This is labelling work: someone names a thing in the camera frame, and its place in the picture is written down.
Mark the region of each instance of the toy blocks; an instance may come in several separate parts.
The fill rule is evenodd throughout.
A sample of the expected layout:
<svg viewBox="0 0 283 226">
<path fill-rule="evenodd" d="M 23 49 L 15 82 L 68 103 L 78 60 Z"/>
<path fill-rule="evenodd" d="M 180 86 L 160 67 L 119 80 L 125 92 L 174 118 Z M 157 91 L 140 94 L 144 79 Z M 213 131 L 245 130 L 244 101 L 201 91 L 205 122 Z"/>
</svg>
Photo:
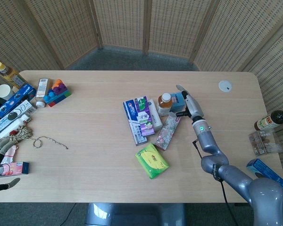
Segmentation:
<svg viewBox="0 0 283 226">
<path fill-rule="evenodd" d="M 70 95 L 71 95 L 70 91 L 64 85 L 62 80 L 58 79 L 55 81 L 51 89 L 48 90 L 48 94 L 45 95 L 43 99 L 45 103 L 47 103 L 50 107 L 53 107 L 58 102 L 64 100 L 66 97 Z"/>
</svg>

